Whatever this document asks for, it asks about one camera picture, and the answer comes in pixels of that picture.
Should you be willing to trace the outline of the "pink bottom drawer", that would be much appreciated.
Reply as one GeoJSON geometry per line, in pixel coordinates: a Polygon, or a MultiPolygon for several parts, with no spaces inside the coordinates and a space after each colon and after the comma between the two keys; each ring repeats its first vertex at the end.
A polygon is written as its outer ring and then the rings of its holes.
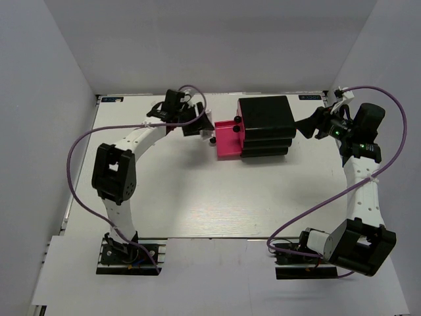
{"type": "Polygon", "coordinates": [[[219,161],[239,159],[243,151],[244,133],[235,133],[234,120],[223,120],[215,122],[215,141],[210,144],[216,149],[216,158],[219,161]]]}

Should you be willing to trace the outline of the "black drawer organizer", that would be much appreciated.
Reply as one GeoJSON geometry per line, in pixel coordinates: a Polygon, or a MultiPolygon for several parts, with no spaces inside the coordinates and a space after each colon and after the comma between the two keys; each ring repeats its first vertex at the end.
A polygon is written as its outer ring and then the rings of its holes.
{"type": "Polygon", "coordinates": [[[287,155],[297,133],[288,98],[278,95],[240,99],[244,126],[241,158],[287,155]]]}

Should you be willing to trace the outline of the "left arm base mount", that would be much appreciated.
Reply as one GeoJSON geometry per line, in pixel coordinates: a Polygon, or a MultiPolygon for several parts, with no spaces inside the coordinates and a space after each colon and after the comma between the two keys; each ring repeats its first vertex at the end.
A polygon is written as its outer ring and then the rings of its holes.
{"type": "Polygon", "coordinates": [[[158,276],[164,265],[167,239],[137,240],[147,253],[131,244],[119,244],[106,233],[97,260],[97,275],[158,276]]]}

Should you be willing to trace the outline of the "clear labelled makeup case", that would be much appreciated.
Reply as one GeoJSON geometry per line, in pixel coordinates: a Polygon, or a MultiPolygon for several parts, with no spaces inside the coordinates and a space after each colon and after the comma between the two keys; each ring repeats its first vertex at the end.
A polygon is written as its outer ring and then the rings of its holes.
{"type": "MultiPolygon", "coordinates": [[[[209,119],[210,123],[213,124],[213,122],[212,122],[212,111],[206,110],[205,115],[209,119]]],[[[200,131],[200,136],[201,136],[201,139],[204,142],[209,141],[213,137],[213,131],[212,130],[202,130],[202,131],[200,131]]]]}

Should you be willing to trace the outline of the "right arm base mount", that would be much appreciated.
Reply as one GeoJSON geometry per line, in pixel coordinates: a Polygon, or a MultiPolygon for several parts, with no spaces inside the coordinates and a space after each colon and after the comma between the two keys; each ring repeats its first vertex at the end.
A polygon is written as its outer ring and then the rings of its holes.
{"type": "Polygon", "coordinates": [[[274,238],[271,246],[282,251],[269,248],[275,257],[277,280],[322,280],[338,277],[337,268],[324,259],[311,257],[315,251],[307,247],[309,232],[302,231],[297,238],[274,238]]]}

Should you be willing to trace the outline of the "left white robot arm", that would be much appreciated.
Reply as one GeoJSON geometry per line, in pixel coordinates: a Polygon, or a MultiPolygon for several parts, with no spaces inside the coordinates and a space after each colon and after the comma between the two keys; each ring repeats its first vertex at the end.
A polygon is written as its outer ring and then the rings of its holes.
{"type": "Polygon", "coordinates": [[[167,90],[164,100],[151,107],[140,127],[113,144],[97,148],[91,184],[111,222],[105,240],[117,245],[116,254],[123,262],[131,263],[139,255],[130,205],[137,185],[137,160],[177,127],[183,136],[206,136],[214,131],[207,101],[191,100],[196,93],[199,90],[189,85],[167,90]]]}

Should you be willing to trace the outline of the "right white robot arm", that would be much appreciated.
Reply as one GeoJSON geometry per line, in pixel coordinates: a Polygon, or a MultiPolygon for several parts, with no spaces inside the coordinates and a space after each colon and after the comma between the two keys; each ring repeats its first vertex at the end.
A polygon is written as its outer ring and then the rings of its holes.
{"type": "Polygon", "coordinates": [[[366,276],[374,276],[396,245],[396,234],[385,228],[380,213],[378,183],[381,150],[375,143],[385,110],[371,103],[360,105],[354,118],[349,108],[338,111],[319,107],[296,123],[306,138],[331,136],[340,142],[339,153],[347,181],[347,218],[331,233],[307,228],[297,246],[307,263],[323,260],[366,276]]]}

